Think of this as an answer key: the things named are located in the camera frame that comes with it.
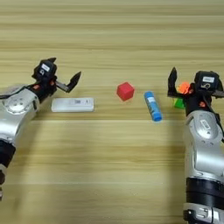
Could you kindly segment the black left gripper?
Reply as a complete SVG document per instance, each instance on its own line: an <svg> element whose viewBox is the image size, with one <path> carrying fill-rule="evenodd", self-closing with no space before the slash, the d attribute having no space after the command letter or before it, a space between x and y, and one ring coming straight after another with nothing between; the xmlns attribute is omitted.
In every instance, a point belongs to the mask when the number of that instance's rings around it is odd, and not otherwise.
<svg viewBox="0 0 224 224"><path fill-rule="evenodd" d="M47 61L54 63L56 58L49 58ZM78 84L81 77L81 72L76 73L70 82L65 85L56 80L41 81L31 84L28 89L32 91L37 97L40 103L42 103L46 98L52 96L57 89L61 89L66 93L70 93L75 86Z"/></svg>

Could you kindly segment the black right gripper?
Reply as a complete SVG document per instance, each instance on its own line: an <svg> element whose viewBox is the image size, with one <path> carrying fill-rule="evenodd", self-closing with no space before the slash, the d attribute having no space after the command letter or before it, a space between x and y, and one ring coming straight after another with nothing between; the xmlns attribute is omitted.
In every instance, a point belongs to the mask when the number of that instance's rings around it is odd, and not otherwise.
<svg viewBox="0 0 224 224"><path fill-rule="evenodd" d="M168 95L183 101L185 114L188 116L194 111L214 112L212 109L212 97L224 98L224 91L215 88L197 87L190 84L184 90L177 90L177 69L174 67L168 77Z"/></svg>

